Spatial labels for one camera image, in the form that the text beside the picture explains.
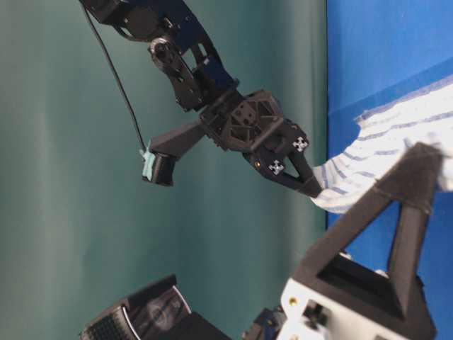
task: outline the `blue stripe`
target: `blue stripe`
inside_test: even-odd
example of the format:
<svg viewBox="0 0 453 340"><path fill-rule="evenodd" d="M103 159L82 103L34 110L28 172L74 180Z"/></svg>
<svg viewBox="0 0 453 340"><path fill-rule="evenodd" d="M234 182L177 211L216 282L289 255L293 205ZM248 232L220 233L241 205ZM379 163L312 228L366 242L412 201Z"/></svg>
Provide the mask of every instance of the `blue stripe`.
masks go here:
<svg viewBox="0 0 453 340"><path fill-rule="evenodd" d="M395 150L386 150L386 151L376 151L374 154L378 154L379 156L388 155L388 154L398 154L400 151L399 149Z"/></svg>
<svg viewBox="0 0 453 340"><path fill-rule="evenodd" d="M404 123L404 124L392 125L388 130L385 130L385 131L379 132L379 133L374 133L372 135L368 135L368 136L365 136L365 137L358 137L357 140L359 140L359 141L373 140L375 138L379 138L379 137L382 137L382 136L386 135L391 130L399 130L399 129L404 129L404 128L411 128L411 127L413 127L415 125L418 125L418 124L436 122L436 121L439 121L439 120L442 120L442 119L451 118L451 117L453 117L453 111L440 113L440 114L432 115L431 117L428 117L428 118L425 118L423 120L419 120L419 121L416 121L416 122L409 122L409 123Z"/></svg>
<svg viewBox="0 0 453 340"><path fill-rule="evenodd" d="M358 156L353 156L351 155L350 153L344 151L343 154L347 157L347 158L350 158L350 159L354 159L355 161L364 161L366 160L368 157L358 157Z"/></svg>
<svg viewBox="0 0 453 340"><path fill-rule="evenodd" d="M344 191L343 189L340 189L336 186L333 186L332 188L329 188L329 189L331 189L332 191L335 191L336 193L339 193L341 195L345 195L348 193L347 191Z"/></svg>
<svg viewBox="0 0 453 340"><path fill-rule="evenodd" d="M371 172L366 172L366 171L358 171L356 174L362 175L364 177L369 177L371 179L374 179L376 176L372 174Z"/></svg>
<svg viewBox="0 0 453 340"><path fill-rule="evenodd" d="M345 179L346 175L337 167L337 164L335 164L333 159L331 159L331 161L332 161L333 167L335 168L335 171L337 171L337 173L340 175L340 177L342 179Z"/></svg>

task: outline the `screw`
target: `screw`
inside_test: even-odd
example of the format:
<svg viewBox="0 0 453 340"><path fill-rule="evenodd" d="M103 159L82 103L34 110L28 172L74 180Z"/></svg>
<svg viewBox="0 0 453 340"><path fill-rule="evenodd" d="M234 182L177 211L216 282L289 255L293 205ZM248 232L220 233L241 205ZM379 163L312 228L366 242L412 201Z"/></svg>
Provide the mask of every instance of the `screw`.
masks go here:
<svg viewBox="0 0 453 340"><path fill-rule="evenodd" d="M291 298L289 299L289 305L290 305L291 307L295 307L295 306L297 305L297 299L296 299L295 297L291 297Z"/></svg>

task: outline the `striped cloth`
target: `striped cloth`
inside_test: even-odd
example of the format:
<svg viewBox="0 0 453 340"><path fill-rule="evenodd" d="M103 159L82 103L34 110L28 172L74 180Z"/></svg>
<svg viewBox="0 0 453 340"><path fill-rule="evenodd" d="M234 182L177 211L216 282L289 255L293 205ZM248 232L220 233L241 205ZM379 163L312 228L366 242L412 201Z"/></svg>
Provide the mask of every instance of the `striped cloth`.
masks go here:
<svg viewBox="0 0 453 340"><path fill-rule="evenodd" d="M453 76L355 119L357 139L342 154L314 168L321 194L313 202L345 213L416 142L444 154L439 190L453 191Z"/></svg>

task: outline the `black 3d-printed bracket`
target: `black 3d-printed bracket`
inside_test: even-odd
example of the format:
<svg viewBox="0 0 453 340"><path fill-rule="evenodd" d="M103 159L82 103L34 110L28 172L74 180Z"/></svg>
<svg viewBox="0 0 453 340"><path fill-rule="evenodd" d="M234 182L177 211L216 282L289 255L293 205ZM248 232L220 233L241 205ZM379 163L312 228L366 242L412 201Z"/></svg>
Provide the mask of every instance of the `black 3d-printed bracket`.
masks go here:
<svg viewBox="0 0 453 340"><path fill-rule="evenodd" d="M417 267L441 164L433 147L408 150L308 250L293 279L407 339L434 339ZM400 214L385 278L338 254L393 201Z"/></svg>

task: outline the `fabric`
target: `fabric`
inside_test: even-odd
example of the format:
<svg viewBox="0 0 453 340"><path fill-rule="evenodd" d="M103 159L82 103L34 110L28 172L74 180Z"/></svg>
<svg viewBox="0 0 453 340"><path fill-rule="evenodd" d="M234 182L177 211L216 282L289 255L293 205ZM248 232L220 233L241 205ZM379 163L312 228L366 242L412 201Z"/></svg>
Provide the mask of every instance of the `fabric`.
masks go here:
<svg viewBox="0 0 453 340"><path fill-rule="evenodd" d="M438 178L441 191L453 191L453 76L356 118L357 139L343 153L314 168L319 207L346 212L416 142L445 156Z"/></svg>

